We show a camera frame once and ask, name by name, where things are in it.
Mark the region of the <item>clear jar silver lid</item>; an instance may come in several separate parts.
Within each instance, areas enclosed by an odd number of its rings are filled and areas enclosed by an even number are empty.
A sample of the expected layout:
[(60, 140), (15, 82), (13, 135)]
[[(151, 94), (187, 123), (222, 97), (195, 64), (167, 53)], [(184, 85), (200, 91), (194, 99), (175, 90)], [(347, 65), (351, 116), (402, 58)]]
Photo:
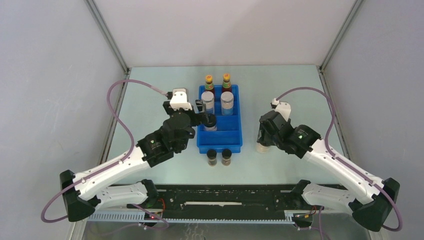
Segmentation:
[(222, 115), (234, 114), (234, 95), (230, 91), (223, 92), (220, 96)]
[(201, 101), (204, 104), (204, 110), (206, 113), (215, 113), (215, 96), (211, 91), (204, 91), (201, 94)]

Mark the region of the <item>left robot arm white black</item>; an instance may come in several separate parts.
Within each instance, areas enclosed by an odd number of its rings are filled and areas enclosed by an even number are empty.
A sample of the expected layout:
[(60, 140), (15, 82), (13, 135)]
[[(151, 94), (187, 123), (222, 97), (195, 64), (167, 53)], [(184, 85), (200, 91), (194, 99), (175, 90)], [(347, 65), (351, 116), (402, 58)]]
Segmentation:
[(195, 127), (215, 125), (210, 112), (196, 113), (190, 103), (177, 106), (165, 101), (163, 107), (169, 118), (162, 126), (144, 138), (133, 141), (129, 150), (86, 171), (60, 173), (61, 196), (69, 222), (88, 218), (99, 209), (119, 205), (143, 205), (153, 208), (158, 192), (152, 180), (142, 179), (135, 184), (116, 186), (116, 182), (136, 172), (151, 169), (181, 153), (195, 137)]

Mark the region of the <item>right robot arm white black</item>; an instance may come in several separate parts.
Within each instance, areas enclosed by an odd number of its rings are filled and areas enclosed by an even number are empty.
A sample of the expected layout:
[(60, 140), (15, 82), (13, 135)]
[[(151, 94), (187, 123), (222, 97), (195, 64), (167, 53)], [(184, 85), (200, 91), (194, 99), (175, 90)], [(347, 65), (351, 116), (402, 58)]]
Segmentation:
[(271, 110), (259, 119), (257, 143), (261, 147), (275, 146), (289, 155), (312, 163), (328, 173), (344, 187), (324, 187), (309, 180), (300, 180), (292, 189), (291, 204), (297, 209), (322, 206), (350, 214), (362, 227), (373, 232), (382, 228), (394, 211), (400, 231), (403, 220), (396, 206), (400, 184), (393, 178), (383, 180), (363, 170), (339, 155), (319, 133), (307, 125), (293, 127), (289, 117)]

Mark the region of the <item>red sauce bottle yellow cap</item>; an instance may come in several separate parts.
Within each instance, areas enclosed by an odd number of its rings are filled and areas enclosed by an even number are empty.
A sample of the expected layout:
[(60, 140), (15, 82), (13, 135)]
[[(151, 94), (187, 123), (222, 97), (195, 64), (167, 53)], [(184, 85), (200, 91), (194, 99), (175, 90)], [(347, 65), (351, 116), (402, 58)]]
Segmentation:
[(222, 88), (221, 88), (221, 92), (232, 92), (232, 83), (231, 83), (231, 75), (229, 73), (224, 73), (223, 76), (223, 81), (222, 81)]

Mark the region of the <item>white spice jar black lid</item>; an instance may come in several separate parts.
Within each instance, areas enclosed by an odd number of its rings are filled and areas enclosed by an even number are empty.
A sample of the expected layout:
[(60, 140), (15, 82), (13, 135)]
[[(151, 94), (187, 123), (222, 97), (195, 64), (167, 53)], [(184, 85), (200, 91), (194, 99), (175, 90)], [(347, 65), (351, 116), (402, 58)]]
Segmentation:
[(264, 146), (258, 142), (256, 143), (256, 151), (258, 153), (265, 154), (270, 150), (270, 148), (271, 148), (270, 146)]
[(217, 118), (214, 114), (208, 113), (202, 121), (203, 129), (205, 131), (216, 131), (217, 130)]

